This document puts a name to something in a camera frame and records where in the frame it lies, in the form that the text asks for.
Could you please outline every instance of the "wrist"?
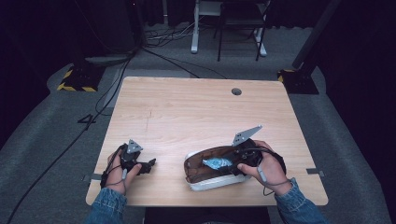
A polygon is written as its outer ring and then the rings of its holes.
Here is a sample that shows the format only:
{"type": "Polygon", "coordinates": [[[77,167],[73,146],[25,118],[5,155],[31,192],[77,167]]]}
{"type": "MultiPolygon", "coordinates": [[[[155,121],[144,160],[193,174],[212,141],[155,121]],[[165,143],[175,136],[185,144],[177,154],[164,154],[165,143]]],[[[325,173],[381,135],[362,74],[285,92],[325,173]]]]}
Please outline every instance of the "wrist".
{"type": "Polygon", "coordinates": [[[116,184],[108,184],[108,185],[106,185],[106,188],[112,189],[122,195],[126,194],[126,186],[125,186],[124,180],[121,180],[120,182],[118,182],[116,184]]]}
{"type": "Polygon", "coordinates": [[[269,187],[269,189],[273,190],[277,196],[282,196],[282,195],[288,193],[292,187],[293,187],[293,185],[288,180],[285,183],[282,183],[280,185],[271,186],[271,187],[269,187]]]}

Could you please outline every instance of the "gray carpet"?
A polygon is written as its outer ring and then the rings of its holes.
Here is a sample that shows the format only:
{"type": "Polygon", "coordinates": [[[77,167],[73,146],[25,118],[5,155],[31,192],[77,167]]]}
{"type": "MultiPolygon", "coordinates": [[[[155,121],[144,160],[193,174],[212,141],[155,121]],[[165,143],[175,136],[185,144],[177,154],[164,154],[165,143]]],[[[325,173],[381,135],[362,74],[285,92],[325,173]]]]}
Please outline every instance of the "gray carpet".
{"type": "MultiPolygon", "coordinates": [[[[264,38],[268,56],[261,57],[258,62],[254,61],[254,44],[233,44],[224,47],[218,63],[218,42],[213,39],[211,29],[202,30],[197,54],[190,53],[190,35],[149,50],[203,66],[176,62],[199,77],[276,80],[278,70],[291,68],[310,31],[299,28],[268,30],[264,38]]],[[[85,124],[77,121],[88,114],[95,115],[95,108],[104,105],[106,91],[120,69],[119,65],[107,68],[98,92],[56,91],[69,67],[67,64],[60,68],[49,79],[50,96],[27,116],[0,150],[0,223],[7,222],[24,192],[84,130],[85,124]]],[[[184,73],[142,50],[131,60],[127,70],[128,74],[144,70],[153,76],[160,76],[161,70],[184,73]]],[[[290,95],[290,100],[316,166],[325,174],[322,181],[329,203],[319,209],[331,223],[390,223],[381,187],[327,97],[325,80],[318,69],[313,79],[319,95],[294,94],[290,95]]],[[[104,112],[110,115],[112,108],[104,112]]],[[[110,118],[100,116],[82,134],[27,195],[12,223],[83,221],[90,207],[85,203],[88,186],[81,178],[92,173],[95,167],[110,118]]],[[[269,212],[272,223],[281,223],[275,207],[269,207],[269,212]]],[[[125,221],[142,223],[144,213],[143,207],[127,207],[125,221]]]]}

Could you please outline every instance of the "denim sleeve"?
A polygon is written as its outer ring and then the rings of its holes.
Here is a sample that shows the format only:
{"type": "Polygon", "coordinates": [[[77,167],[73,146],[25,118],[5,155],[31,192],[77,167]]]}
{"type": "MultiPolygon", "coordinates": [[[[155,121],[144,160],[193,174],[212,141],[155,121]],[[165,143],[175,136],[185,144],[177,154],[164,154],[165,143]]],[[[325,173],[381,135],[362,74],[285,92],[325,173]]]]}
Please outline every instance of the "denim sleeve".
{"type": "Polygon", "coordinates": [[[286,223],[329,223],[318,208],[300,192],[295,178],[291,190],[275,196],[277,208],[286,223]]]}
{"type": "Polygon", "coordinates": [[[113,189],[103,188],[92,204],[91,212],[84,223],[122,223],[126,197],[113,189]]]}

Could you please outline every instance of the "person's right hand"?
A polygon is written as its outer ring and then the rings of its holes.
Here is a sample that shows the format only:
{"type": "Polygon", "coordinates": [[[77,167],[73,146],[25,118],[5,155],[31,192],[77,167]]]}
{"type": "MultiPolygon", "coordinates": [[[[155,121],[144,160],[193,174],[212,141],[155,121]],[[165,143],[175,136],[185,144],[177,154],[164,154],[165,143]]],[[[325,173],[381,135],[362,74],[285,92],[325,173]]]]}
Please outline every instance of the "person's right hand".
{"type": "MultiPolygon", "coordinates": [[[[254,142],[256,143],[257,147],[266,147],[272,150],[271,147],[264,141],[254,140],[254,142]]],[[[276,195],[283,195],[291,189],[292,185],[286,178],[279,161],[271,154],[262,152],[262,162],[260,163],[260,167],[267,178],[265,183],[262,181],[257,167],[251,167],[244,163],[238,164],[239,170],[241,170],[246,175],[255,177],[262,185],[273,190],[276,195]]]]}

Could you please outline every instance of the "chair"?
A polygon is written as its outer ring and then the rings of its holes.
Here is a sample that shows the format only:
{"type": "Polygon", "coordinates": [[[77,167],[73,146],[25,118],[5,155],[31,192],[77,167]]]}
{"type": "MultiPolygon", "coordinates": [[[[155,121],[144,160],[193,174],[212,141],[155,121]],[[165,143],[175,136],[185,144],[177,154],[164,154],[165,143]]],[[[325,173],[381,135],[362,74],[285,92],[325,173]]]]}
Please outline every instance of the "chair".
{"type": "Polygon", "coordinates": [[[265,14],[269,6],[266,7],[264,12],[262,13],[257,3],[258,1],[224,0],[221,4],[219,23],[214,34],[214,38],[216,38],[216,34],[219,30],[220,37],[218,62],[220,61],[221,55],[223,29],[226,28],[234,28],[237,30],[252,30],[248,38],[251,38],[253,36],[255,30],[257,30],[258,32],[258,29],[262,29],[259,47],[257,49],[256,55],[256,61],[259,60],[260,49],[262,47],[262,39],[264,37],[265,30],[265,14]]]}

